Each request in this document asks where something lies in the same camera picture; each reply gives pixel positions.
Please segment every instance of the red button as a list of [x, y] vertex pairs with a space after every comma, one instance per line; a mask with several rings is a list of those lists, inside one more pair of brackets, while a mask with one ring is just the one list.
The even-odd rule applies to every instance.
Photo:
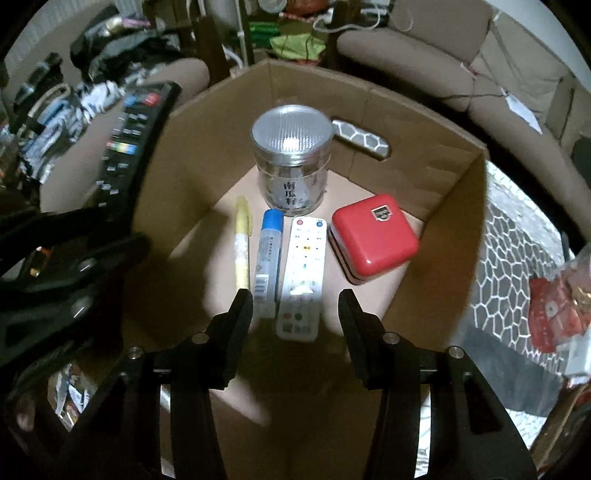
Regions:
[[144, 100], [144, 105], [154, 106], [160, 101], [160, 95], [155, 92], [150, 92]]

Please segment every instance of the glass jar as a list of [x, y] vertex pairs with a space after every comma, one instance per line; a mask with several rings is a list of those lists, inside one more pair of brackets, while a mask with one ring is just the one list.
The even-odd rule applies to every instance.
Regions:
[[279, 106], [255, 121], [251, 136], [267, 204], [288, 216], [316, 210], [326, 190], [330, 120], [308, 106]]

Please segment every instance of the beige sofa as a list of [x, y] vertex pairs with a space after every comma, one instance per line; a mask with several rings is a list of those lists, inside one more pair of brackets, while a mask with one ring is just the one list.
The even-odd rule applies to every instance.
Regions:
[[[386, 28], [345, 32], [337, 48], [465, 113], [591, 240], [591, 190], [570, 159], [591, 135], [591, 95], [509, 16], [481, 0], [397, 0]], [[533, 111], [541, 133], [510, 110], [505, 92]]]

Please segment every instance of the plastic bag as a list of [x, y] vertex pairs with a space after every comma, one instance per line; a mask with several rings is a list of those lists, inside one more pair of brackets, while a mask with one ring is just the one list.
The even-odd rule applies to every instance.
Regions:
[[549, 278], [530, 280], [531, 341], [543, 353], [583, 335], [591, 324], [591, 244]]

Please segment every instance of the white remote control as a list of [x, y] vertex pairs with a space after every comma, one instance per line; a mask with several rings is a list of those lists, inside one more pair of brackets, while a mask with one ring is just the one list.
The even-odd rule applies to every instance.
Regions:
[[325, 254], [326, 220], [295, 217], [277, 316], [280, 338], [313, 342], [318, 337]]

